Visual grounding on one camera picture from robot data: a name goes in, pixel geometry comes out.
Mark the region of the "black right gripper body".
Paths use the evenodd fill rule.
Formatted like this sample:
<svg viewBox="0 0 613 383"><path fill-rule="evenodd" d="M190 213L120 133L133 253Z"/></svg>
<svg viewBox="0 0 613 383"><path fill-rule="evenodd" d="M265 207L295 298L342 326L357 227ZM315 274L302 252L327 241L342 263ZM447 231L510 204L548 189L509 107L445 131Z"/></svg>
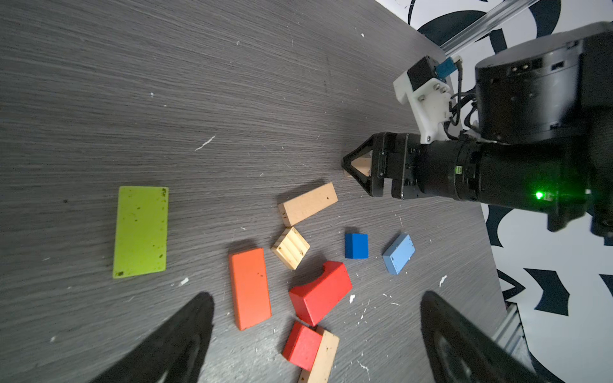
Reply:
<svg viewBox="0 0 613 383"><path fill-rule="evenodd" d="M440 196L471 200L472 143L468 140L420 143L411 133L377 133L372 139L370 194L383 195L386 179L396 199Z"/></svg>

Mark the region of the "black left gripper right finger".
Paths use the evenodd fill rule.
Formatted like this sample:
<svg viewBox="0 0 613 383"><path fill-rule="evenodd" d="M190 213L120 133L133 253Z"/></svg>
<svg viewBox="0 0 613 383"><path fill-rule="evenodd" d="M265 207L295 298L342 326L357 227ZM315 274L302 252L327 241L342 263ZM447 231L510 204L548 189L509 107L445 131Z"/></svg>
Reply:
<svg viewBox="0 0 613 383"><path fill-rule="evenodd" d="M436 382L542 382L441 296L421 298L421 333Z"/></svg>

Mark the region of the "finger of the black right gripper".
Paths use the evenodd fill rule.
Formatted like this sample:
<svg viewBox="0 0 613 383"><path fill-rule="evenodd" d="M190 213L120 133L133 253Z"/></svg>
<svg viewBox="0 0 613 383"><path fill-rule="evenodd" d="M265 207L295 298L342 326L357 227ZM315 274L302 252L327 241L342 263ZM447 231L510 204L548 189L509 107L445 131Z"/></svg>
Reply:
<svg viewBox="0 0 613 383"><path fill-rule="evenodd" d="M365 140L359 147L343 157L343 165L351 165L351 163L359 157L371 153L373 159L378 159L383 151L383 135L374 134Z"/></svg>
<svg viewBox="0 0 613 383"><path fill-rule="evenodd" d="M366 158L353 158L349 155L344 156L342 160L343 170L353 177L369 196L382 197L383 156L373 155L372 158L370 158L370 173L368 175L354 166L354 161L365 164L365 160Z"/></svg>

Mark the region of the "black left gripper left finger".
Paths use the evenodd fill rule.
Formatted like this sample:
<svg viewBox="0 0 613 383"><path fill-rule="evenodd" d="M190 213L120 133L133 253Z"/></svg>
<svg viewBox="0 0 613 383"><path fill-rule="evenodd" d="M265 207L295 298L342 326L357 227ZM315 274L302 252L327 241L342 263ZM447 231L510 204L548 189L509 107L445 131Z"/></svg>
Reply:
<svg viewBox="0 0 613 383"><path fill-rule="evenodd" d="M215 303L201 292L95 382L197 382L208 352Z"/></svg>

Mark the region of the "natural wood bar block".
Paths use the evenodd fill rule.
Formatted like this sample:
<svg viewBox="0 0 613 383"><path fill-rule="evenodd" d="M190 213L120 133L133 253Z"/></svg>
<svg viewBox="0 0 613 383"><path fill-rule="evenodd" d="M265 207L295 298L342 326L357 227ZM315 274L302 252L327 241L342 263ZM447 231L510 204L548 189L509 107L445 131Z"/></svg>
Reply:
<svg viewBox="0 0 613 383"><path fill-rule="evenodd" d="M316 327L315 331L322 335L322 341L311 371L302 370L298 383L330 382L330 374L335 364L340 338L323 327Z"/></svg>
<svg viewBox="0 0 613 383"><path fill-rule="evenodd" d="M297 225L338 202L333 183L328 183L279 204L279 212L287 228Z"/></svg>
<svg viewBox="0 0 613 383"><path fill-rule="evenodd" d="M356 158L351 164L357 172L360 172L364 176L371 176L372 158L370 156Z"/></svg>

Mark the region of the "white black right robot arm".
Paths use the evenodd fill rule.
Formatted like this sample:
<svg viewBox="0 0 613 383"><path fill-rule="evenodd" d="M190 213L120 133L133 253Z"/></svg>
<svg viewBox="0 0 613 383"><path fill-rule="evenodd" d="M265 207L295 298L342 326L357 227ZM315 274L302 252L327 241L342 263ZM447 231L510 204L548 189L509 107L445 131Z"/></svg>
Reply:
<svg viewBox="0 0 613 383"><path fill-rule="evenodd" d="M423 57L394 82L418 133L380 132L343 157L368 195L475 201L548 217L585 214L612 236L612 25L596 22L506 49L453 88L461 59Z"/></svg>

